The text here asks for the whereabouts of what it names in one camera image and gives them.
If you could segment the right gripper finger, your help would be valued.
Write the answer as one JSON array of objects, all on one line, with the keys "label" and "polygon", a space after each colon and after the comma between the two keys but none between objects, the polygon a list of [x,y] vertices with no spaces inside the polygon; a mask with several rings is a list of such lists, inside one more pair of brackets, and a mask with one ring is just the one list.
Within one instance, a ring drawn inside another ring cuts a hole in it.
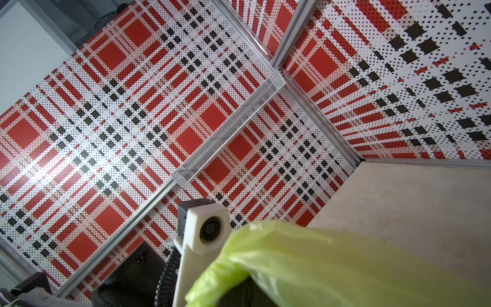
[{"label": "right gripper finger", "polygon": [[229,290],[216,303],[216,307],[272,307],[275,302],[249,277]]}]

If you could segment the green plastic bag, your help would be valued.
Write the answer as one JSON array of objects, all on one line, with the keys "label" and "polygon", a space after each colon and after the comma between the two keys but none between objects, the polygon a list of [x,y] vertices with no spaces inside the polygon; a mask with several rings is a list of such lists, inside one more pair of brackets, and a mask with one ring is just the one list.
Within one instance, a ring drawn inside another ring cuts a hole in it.
[{"label": "green plastic bag", "polygon": [[384,242],[278,220],[232,233],[186,303],[217,306],[247,279],[277,306],[490,305],[490,290]]}]

